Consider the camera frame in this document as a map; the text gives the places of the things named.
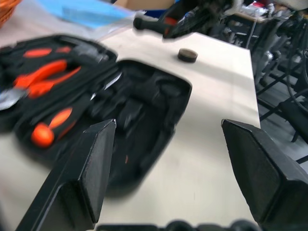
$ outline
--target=screwdriver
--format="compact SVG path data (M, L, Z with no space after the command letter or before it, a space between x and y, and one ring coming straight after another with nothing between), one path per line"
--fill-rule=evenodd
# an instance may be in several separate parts
M122 73L120 73L116 78L113 78L103 89L105 90L117 82L121 75ZM86 94L75 103L72 103L65 109L52 114L43 122L38 123L31 134L32 142L38 147L48 148L54 141L61 139L74 127L76 122L90 106L91 100L93 100L95 96L96 93L92 95Z
M52 53L70 53L72 49L70 47L59 47L57 49L52 49L52 48L38 48L38 49L32 49L28 50L24 53L23 57L24 58L40 58L44 57L47 55L50 55Z

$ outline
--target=black handle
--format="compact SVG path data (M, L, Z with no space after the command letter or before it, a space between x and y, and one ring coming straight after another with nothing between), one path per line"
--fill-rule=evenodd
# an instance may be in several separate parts
M137 30L151 30L164 36L169 33L171 28L173 28L173 26L164 24L162 22L151 22L142 18L135 18L133 24Z

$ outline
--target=cable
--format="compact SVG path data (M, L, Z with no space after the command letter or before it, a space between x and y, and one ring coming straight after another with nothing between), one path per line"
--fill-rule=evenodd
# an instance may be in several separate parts
M258 21L258 17L259 17L259 15L258 15L258 12L257 12L257 10L256 10L255 21L254 21L254 24L253 24L253 26L252 26L252 30L251 30L251 32L250 32L249 38L248 38L248 40L247 40L246 49L248 49L250 40L251 40L251 38L252 38L252 36L253 36L253 34L254 34L254 31L255 31L255 28L256 28L256 24L257 24L257 21Z
M305 32L303 34L303 36L299 36L300 33L302 32L301 28L303 28L305 26ZM308 85L308 75L307 75L307 70L306 70L306 52L304 52L304 50L307 50L307 39L308 39L308 21L307 20L303 20L299 26L296 28L296 32L297 32L297 36L295 37L295 39L293 40L292 44L290 45L290 58L289 58L289 62L288 62L288 68L287 68L287 88L288 88L288 92L289 95L291 96L292 100L297 104L298 107L300 107L302 110L304 110L307 114L308 114L308 109L305 108L298 100L297 98L293 95L292 93L292 89L291 89L291 82L290 82L290 71L292 69L292 57L294 55L295 52L295 44L299 42L300 38L302 37L302 44L301 44L301 48L302 48L302 55L301 55L301 62L302 62L302 71L304 73L304 79L305 82Z

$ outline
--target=orange pliers handle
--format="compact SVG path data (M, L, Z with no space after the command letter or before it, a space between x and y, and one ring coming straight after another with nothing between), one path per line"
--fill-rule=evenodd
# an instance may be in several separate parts
M76 102L59 112L55 112L34 128L31 140L41 148L48 148L56 140L61 139L90 106L91 96L83 95Z
M49 76L65 71L67 69L67 60L62 59L44 65L40 69L28 75L19 75L14 85L16 88L27 89L30 85L47 79Z
M42 96L43 94L46 94L53 88L53 86L66 81L67 79L72 77L74 74L76 74L80 69L81 67L77 67L76 69L72 70L71 72L69 72L68 74L60 78L45 80L45 81L41 81L41 82L30 85L28 88L28 97L37 98L37 97Z

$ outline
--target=black chair leg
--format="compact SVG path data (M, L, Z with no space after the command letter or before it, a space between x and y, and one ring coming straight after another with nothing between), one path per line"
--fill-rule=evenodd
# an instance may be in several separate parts
M274 114L275 112L277 112L279 110L278 107L274 107L273 109L271 109L269 112L265 113L264 115L260 116L260 122L264 119L266 119L267 117L269 117L270 115Z
M260 94L266 92L268 89L270 89L272 86L274 86L276 83L280 82L281 80L283 80L286 77L286 75L282 75L281 77L279 77L278 79L276 79L275 81L271 82L270 84L268 84L267 87L263 88L261 91L257 92L257 96L259 96Z
M306 155L303 158L298 159L296 162L298 162L299 164L302 164L304 162L308 161L308 155Z
M298 137L299 137L299 134L298 134L298 132L296 131L291 142L292 142L292 143L295 143L295 142L297 141Z

